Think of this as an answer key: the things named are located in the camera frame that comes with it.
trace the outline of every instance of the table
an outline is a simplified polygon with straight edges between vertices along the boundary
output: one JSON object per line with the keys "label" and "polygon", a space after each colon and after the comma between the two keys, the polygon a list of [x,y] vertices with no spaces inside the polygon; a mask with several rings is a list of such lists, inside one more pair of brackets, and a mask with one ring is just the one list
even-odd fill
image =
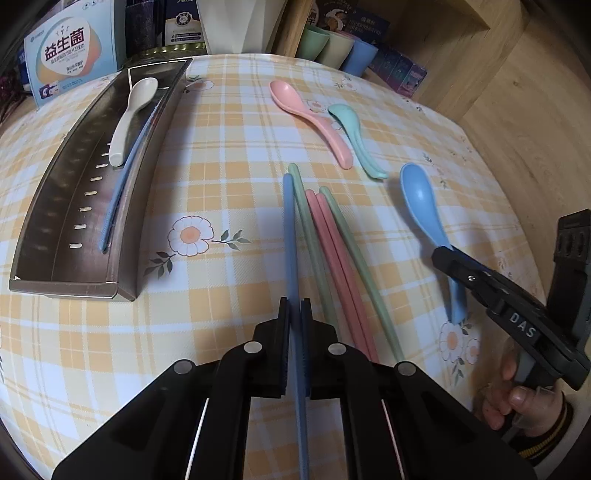
{"label": "table", "polygon": [[[112,77],[39,111],[23,105],[0,137],[0,417],[40,474],[53,468],[175,360],[203,363],[250,340],[286,295],[281,178],[297,163],[304,184],[329,187],[370,266],[404,355],[470,407],[498,364],[505,335],[469,301],[463,326],[447,323],[446,281],[398,186],[402,165],[422,166],[452,244],[543,299],[517,217],[463,130],[434,111],[365,80],[305,60],[268,55],[198,57],[165,138],[148,201],[133,303],[12,293],[9,272],[38,182],[79,115]],[[359,115],[371,154],[391,173],[340,169],[310,125],[273,103],[285,79],[308,106]],[[322,319],[301,230],[300,290]],[[379,357],[393,357],[362,290]],[[342,320],[340,306],[337,313]],[[344,325],[342,341],[349,342]],[[344,478],[340,413],[309,404],[314,478]],[[296,478],[291,395],[254,400],[245,478]]]}

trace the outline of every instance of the green chopstick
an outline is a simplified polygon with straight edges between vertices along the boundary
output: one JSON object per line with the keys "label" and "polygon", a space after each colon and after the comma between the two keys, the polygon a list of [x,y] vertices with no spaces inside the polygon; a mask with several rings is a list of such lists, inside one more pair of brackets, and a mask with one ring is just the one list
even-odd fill
{"label": "green chopstick", "polygon": [[295,163],[291,163],[287,170],[291,173],[291,176],[294,179],[295,202],[297,203],[297,209],[300,212],[301,224],[304,229],[304,236],[306,237],[310,259],[312,260],[312,269],[318,285],[324,318],[327,323],[330,323],[335,327],[336,334],[340,337],[335,306],[332,301],[332,296],[330,295],[329,283],[326,280],[326,272],[324,271],[322,251],[320,250],[316,227],[314,226],[312,214],[310,213],[310,206],[308,205],[306,193],[304,192],[304,184],[301,181],[300,169]]}
{"label": "green chopstick", "polygon": [[324,195],[326,198],[326,201],[330,206],[330,211],[332,212],[333,217],[335,217],[335,222],[339,228],[339,232],[345,241],[345,245],[347,245],[347,249],[353,258],[353,262],[357,267],[359,276],[365,285],[365,289],[369,294],[369,298],[374,304],[374,309],[378,314],[380,322],[382,323],[382,328],[384,329],[386,338],[390,348],[392,349],[392,353],[394,354],[394,358],[397,362],[401,362],[404,360],[404,355],[402,354],[402,346],[400,345],[398,336],[394,331],[394,324],[392,323],[388,309],[382,300],[382,296],[379,293],[378,287],[374,282],[374,278],[369,271],[367,262],[363,258],[363,254],[355,242],[355,238],[349,229],[349,225],[347,225],[347,220],[345,220],[343,213],[340,211],[339,204],[336,203],[335,198],[332,196],[332,193],[327,187],[320,187],[320,194]]}

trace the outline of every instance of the beige cup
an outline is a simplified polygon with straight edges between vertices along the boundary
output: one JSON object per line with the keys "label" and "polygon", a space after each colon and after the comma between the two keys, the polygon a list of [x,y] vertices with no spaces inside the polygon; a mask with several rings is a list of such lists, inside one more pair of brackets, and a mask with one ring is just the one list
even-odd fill
{"label": "beige cup", "polygon": [[353,48],[355,39],[338,32],[328,31],[328,34],[329,40],[316,61],[327,67],[338,69]]}

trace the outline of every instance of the screw head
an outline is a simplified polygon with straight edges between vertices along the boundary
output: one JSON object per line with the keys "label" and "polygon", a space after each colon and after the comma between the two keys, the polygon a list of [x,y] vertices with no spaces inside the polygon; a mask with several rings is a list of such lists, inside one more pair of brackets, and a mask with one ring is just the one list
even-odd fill
{"label": "screw head", "polygon": [[333,355],[343,355],[347,351],[347,347],[342,343],[333,343],[329,345],[329,353]]}
{"label": "screw head", "polygon": [[405,377],[412,377],[417,372],[417,367],[411,362],[402,362],[398,366],[398,373]]}
{"label": "screw head", "polygon": [[262,350],[262,344],[259,342],[248,342],[244,344],[244,351],[246,353],[258,353]]}
{"label": "screw head", "polygon": [[189,360],[179,360],[173,366],[174,373],[179,375],[188,374],[193,366]]}

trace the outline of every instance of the cutlery tray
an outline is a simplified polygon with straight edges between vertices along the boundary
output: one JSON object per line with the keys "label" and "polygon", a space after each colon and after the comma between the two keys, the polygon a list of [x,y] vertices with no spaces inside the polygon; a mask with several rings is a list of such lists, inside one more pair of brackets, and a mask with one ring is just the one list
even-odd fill
{"label": "cutlery tray", "polygon": [[[191,59],[122,71],[86,109],[47,167],[18,239],[9,288],[52,297],[135,300],[145,208],[160,147],[186,86]],[[158,90],[129,130],[127,149],[154,118],[123,189],[106,253],[100,232],[123,166],[109,164],[113,132],[137,81],[154,77]]]}

